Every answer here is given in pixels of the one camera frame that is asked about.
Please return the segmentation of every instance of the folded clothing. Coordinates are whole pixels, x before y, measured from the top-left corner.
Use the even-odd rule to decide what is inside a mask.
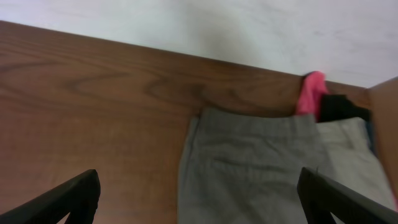
[[[307,223],[296,189],[302,167],[333,177],[313,115],[207,109],[185,143],[178,223]]]
[[[394,195],[379,160],[368,148],[365,121],[350,118],[318,123],[318,130],[334,169],[335,181],[396,210]]]

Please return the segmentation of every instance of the waistband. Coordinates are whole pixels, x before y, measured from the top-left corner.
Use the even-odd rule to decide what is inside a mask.
[[[315,117],[311,114],[286,118],[246,116],[207,108],[200,118],[200,129],[269,137],[309,137],[318,134]]]

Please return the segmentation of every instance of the wood grain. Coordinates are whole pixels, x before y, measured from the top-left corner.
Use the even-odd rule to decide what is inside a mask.
[[[96,169],[95,223],[176,223],[189,119],[291,115],[301,79],[0,22],[0,213]],[[369,107],[362,88],[328,87]]]
[[[377,153],[398,196],[398,78],[369,89],[376,128]]]

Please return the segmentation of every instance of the black fabric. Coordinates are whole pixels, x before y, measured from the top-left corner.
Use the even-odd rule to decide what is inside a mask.
[[[370,121],[370,110],[355,106],[345,95],[323,95],[318,122],[336,121],[359,117]]]

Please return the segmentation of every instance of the pink cloth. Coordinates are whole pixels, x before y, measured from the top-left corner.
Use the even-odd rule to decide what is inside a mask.
[[[318,120],[321,97],[324,94],[329,94],[325,85],[325,74],[312,72],[304,80],[295,114],[314,114]]]

